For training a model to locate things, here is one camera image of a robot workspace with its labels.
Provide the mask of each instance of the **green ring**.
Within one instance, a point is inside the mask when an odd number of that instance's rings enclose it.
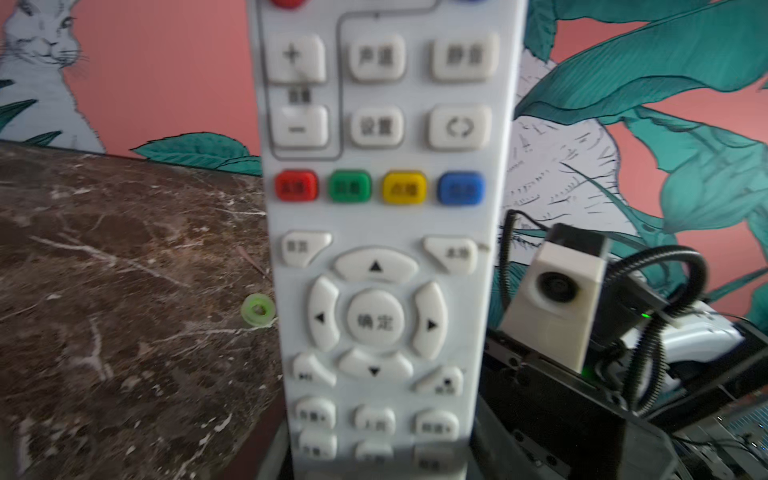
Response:
[[[264,309],[264,314],[259,315],[253,311],[253,308],[260,306]],[[251,326],[270,326],[275,319],[275,303],[266,295],[262,293],[251,293],[243,300],[243,305],[240,307],[240,315],[248,325]]]

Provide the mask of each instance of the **brown marble surface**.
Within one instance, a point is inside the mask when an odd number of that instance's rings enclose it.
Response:
[[[0,144],[0,428],[28,479],[215,478],[280,387],[262,181]]]

